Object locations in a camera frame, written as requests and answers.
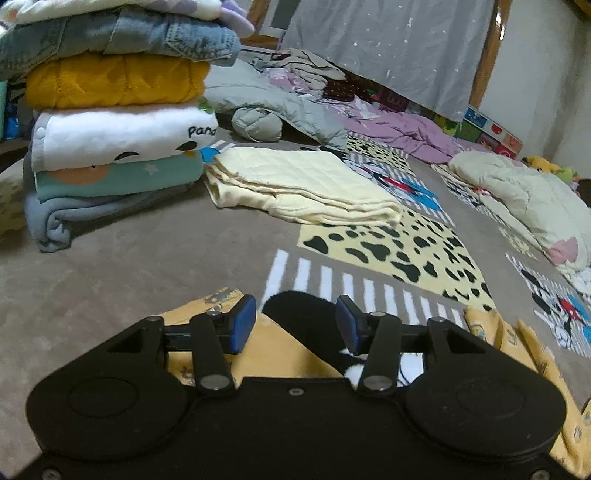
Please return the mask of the yellow printed children's pants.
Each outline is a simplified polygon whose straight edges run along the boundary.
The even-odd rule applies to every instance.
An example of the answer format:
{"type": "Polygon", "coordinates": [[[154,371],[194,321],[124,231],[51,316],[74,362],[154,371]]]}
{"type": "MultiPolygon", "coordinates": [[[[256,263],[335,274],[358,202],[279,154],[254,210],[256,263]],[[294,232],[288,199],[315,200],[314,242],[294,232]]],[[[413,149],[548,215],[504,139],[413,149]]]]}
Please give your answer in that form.
{"type": "MultiPolygon", "coordinates": [[[[468,307],[461,314],[469,331],[489,345],[551,381],[566,405],[565,424],[551,450],[552,457],[580,479],[590,476],[590,408],[579,407],[554,355],[524,322],[511,325],[496,311],[468,307]]],[[[362,357],[346,350],[335,325],[335,305],[314,295],[286,291],[266,301],[242,353],[229,355],[236,382],[246,376],[338,378],[358,382],[362,357]]]]}

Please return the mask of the folded cream quilted blanket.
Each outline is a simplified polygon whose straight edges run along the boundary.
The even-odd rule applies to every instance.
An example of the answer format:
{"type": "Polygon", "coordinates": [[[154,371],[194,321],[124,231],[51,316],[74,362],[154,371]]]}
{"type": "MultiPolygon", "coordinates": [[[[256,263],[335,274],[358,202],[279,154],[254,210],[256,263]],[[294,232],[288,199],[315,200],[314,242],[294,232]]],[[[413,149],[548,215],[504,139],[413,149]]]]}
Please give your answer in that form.
{"type": "Polygon", "coordinates": [[[394,226],[401,203],[322,151],[232,147],[204,167],[218,208],[245,207],[304,225],[394,226]]]}

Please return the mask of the folded teal printed garment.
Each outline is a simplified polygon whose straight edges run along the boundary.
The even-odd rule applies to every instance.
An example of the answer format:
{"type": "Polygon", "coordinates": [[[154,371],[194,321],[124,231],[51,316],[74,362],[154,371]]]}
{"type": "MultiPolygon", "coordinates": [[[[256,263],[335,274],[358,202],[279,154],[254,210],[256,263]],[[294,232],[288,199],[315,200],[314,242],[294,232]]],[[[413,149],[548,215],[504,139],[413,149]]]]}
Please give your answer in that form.
{"type": "Polygon", "coordinates": [[[202,155],[181,154],[168,158],[34,174],[41,202],[58,197],[97,198],[151,192],[197,181],[204,172],[202,155]]]}

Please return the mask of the folded grey-blue fleece garment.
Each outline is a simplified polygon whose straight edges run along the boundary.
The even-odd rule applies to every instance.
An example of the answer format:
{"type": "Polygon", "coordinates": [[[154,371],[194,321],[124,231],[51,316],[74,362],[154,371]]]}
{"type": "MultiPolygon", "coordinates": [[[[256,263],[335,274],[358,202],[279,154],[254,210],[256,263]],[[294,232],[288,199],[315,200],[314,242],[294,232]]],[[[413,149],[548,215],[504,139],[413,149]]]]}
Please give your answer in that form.
{"type": "Polygon", "coordinates": [[[23,159],[23,210],[37,248],[54,253],[70,247],[73,231],[152,207],[190,190],[195,181],[151,192],[96,198],[58,197],[41,202],[34,186],[30,154],[23,159]]]}

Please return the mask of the purple crumpled garment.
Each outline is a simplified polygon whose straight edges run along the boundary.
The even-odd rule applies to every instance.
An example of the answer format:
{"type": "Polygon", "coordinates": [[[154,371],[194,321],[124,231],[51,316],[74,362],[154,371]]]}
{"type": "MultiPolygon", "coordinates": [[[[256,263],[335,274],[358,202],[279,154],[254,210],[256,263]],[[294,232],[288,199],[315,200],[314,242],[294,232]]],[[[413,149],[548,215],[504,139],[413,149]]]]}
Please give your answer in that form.
{"type": "Polygon", "coordinates": [[[462,151],[485,147],[445,133],[429,118],[407,112],[380,110],[370,104],[368,81],[346,73],[344,80],[325,80],[322,90],[311,89],[304,77],[283,67],[264,67],[270,84],[320,104],[342,129],[368,137],[429,164],[446,164],[462,151]]]}

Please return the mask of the cream padded coat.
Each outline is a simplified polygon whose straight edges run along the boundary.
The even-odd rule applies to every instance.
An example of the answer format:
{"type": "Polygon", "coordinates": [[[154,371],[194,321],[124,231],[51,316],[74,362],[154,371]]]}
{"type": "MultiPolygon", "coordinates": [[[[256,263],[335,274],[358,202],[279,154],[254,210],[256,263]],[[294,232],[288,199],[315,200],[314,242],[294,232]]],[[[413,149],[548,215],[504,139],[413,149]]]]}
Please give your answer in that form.
{"type": "Polygon", "coordinates": [[[508,157],[465,151],[451,171],[489,191],[579,293],[590,294],[590,208],[562,180],[508,157]]]}

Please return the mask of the colourful foam play mat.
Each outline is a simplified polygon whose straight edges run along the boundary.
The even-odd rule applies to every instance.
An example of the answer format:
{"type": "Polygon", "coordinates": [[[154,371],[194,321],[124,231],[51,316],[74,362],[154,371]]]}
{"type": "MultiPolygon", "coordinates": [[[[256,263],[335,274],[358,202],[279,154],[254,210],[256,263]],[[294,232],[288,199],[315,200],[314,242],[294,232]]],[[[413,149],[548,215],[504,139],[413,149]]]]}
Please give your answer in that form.
{"type": "Polygon", "coordinates": [[[369,95],[372,104],[380,110],[421,115],[434,122],[444,133],[456,138],[460,143],[481,145],[494,153],[512,159],[516,159],[522,151],[521,140],[472,105],[467,107],[460,122],[454,122],[385,87],[380,87],[378,90],[370,89],[369,95]]]}

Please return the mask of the yellow plush toy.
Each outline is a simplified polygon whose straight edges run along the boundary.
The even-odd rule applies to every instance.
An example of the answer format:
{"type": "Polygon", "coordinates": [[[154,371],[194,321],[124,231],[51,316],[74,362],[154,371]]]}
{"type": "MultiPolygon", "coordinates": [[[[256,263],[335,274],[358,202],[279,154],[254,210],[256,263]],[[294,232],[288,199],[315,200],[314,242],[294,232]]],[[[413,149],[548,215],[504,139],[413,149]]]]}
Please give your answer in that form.
{"type": "Polygon", "coordinates": [[[551,173],[567,184],[576,183],[580,177],[571,167],[561,167],[539,156],[526,156],[523,161],[530,167],[542,173],[551,173]]]}

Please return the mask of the grey-green padded jacket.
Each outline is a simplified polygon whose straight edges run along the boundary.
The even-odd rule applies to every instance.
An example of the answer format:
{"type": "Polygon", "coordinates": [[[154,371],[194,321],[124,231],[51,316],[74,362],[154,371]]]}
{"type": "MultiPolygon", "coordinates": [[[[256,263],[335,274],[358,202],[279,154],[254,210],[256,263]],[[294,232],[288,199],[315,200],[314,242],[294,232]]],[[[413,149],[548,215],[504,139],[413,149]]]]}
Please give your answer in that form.
{"type": "Polygon", "coordinates": [[[204,98],[216,114],[230,118],[235,133],[250,141],[280,140],[283,126],[288,125],[322,146],[346,148],[346,131],[335,114],[270,84],[245,61],[213,66],[205,80],[204,98]]]}

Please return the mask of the folded white panda sweatshirt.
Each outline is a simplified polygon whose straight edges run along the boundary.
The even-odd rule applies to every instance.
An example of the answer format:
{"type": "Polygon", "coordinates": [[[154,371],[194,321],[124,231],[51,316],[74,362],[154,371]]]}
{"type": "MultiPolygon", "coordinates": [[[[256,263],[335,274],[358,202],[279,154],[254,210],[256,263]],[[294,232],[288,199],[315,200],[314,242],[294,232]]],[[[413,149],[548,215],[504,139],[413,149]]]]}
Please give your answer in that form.
{"type": "Polygon", "coordinates": [[[57,171],[175,157],[211,146],[218,128],[204,100],[184,104],[50,110],[31,135],[33,171],[57,171]]]}

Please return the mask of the beige crumpled garment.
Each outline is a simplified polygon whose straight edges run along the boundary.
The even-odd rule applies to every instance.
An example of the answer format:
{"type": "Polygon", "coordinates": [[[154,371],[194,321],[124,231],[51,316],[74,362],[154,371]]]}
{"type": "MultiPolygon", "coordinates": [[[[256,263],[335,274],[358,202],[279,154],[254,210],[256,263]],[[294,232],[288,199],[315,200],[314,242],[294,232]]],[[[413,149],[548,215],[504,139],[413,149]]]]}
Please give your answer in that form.
{"type": "Polygon", "coordinates": [[[270,68],[283,68],[301,77],[308,88],[322,91],[329,81],[345,81],[346,74],[337,66],[305,50],[287,48],[270,56],[270,68]]]}

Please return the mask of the folded mustard knit sweater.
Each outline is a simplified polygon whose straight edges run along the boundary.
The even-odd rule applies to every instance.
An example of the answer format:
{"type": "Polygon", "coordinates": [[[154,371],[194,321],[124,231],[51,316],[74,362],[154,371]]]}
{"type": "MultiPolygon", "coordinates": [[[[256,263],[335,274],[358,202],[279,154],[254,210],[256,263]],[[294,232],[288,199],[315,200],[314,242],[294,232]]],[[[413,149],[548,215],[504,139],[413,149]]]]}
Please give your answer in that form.
{"type": "Polygon", "coordinates": [[[205,90],[207,62],[151,54],[84,53],[45,62],[26,77],[35,110],[181,104],[205,90]]]}

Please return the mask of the grey starry curtain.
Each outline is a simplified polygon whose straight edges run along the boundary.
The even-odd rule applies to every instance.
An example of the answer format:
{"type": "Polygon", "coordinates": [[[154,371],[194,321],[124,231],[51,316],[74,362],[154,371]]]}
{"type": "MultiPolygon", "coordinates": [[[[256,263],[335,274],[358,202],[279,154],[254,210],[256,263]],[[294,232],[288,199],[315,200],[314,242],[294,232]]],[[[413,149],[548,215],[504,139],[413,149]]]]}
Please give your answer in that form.
{"type": "Polygon", "coordinates": [[[468,107],[489,0],[302,1],[283,36],[452,121],[468,107]]]}

